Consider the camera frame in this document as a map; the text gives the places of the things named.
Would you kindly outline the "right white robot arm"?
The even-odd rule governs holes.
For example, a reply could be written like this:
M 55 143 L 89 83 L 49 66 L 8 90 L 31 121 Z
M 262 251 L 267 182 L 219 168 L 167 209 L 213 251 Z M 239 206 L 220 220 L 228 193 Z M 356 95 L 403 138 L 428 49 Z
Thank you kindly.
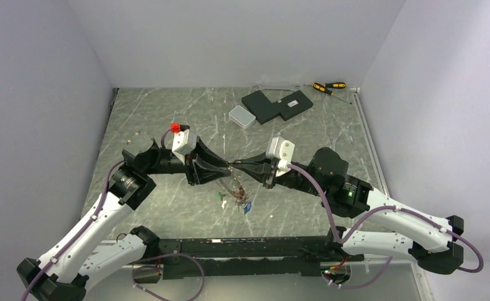
M 464 249 L 457 244 L 464 221 L 421 213 L 347 174 L 348 162 L 335 151 L 318 149 L 309 164 L 283 163 L 262 154 L 230 163 L 264 184 L 319 196 L 330 230 L 325 253 L 332 260 L 373 254 L 415 262 L 432 273 L 460 270 Z

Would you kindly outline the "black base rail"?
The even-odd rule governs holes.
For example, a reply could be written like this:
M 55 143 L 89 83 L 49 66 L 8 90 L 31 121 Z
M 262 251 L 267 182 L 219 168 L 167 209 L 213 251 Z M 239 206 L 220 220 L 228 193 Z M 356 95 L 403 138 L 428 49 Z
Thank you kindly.
M 163 268 L 163 278 L 299 274 L 317 277 L 327 263 L 359 262 L 326 236 L 161 239 L 144 226 L 130 234 L 147 245 L 138 264 Z

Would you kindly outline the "black network switch large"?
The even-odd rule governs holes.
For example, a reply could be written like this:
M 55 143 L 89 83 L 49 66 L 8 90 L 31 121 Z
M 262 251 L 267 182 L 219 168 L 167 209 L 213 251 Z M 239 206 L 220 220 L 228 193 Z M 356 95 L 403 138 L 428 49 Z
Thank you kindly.
M 245 108 L 255 116 L 260 125 L 278 117 L 287 121 L 287 118 L 283 115 L 282 101 L 272 102 L 260 90 L 244 96 L 241 101 Z

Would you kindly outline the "white network switch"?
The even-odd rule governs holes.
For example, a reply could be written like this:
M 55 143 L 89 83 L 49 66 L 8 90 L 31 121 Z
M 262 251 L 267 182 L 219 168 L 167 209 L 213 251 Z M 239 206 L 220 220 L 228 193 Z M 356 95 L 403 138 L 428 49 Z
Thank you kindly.
M 247 129 L 256 121 L 256 117 L 240 105 L 229 111 L 229 118 L 242 129 Z

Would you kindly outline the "black network switch small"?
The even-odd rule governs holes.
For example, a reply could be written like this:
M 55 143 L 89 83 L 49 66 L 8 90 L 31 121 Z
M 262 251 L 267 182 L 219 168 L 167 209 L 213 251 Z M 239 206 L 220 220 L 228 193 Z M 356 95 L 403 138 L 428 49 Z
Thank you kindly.
M 279 100 L 279 116 L 287 121 L 313 107 L 313 102 L 298 90 Z

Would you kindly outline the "silver disc keyring with keys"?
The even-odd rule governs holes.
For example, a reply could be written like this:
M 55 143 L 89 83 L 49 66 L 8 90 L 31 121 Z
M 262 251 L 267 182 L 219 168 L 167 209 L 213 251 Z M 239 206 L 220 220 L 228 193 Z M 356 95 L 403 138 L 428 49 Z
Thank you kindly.
M 225 209 L 233 203 L 243 211 L 244 215 L 247 215 L 252 208 L 252 202 L 249 200 L 249 195 L 242 182 L 236 176 L 234 168 L 229 167 L 227 177 L 218 179 L 218 183 L 222 189 L 217 194 L 221 201 L 221 208 Z

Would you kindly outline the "silver wrench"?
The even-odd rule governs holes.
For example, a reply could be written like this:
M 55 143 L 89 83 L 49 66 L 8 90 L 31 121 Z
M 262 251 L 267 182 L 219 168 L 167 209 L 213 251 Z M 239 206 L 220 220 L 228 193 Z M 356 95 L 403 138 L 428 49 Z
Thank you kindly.
M 336 135 L 330 135 L 330 141 L 331 141 L 331 149 L 333 151 L 336 151 L 336 143 L 337 143 L 338 137 Z

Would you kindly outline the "yellow black screwdriver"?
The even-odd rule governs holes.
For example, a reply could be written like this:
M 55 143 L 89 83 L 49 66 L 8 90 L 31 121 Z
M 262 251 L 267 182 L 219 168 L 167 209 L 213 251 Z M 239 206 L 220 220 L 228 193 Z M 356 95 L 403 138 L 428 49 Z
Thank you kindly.
M 318 92 L 321 92 L 321 93 L 324 93 L 324 94 L 327 94 L 329 96 L 332 96 L 332 97 L 335 97 L 343 102 L 346 102 L 346 103 L 349 103 L 351 104 L 351 102 L 349 102 L 348 100 L 338 96 L 335 94 L 335 90 L 338 90 L 338 89 L 319 89 L 319 88 L 314 88 L 316 91 Z
M 333 82 L 333 83 L 313 83 L 311 85 L 306 85 L 307 87 L 319 88 L 319 89 L 344 89 L 347 87 L 344 82 Z

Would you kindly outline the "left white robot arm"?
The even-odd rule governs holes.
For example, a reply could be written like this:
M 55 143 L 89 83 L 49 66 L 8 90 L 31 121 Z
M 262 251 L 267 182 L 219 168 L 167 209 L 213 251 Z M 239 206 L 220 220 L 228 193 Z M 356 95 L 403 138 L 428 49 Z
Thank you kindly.
M 186 175 L 191 185 L 229 175 L 228 162 L 194 134 L 175 134 L 171 148 L 149 144 L 122 150 L 122 160 L 109 168 L 101 193 L 89 211 L 51 249 L 17 268 L 25 291 L 22 299 L 83 300 L 99 282 L 124 265 L 152 263 L 160 252 L 159 237 L 135 227 L 106 250 L 98 246 L 117 224 L 132 214 L 155 189 L 154 174 Z

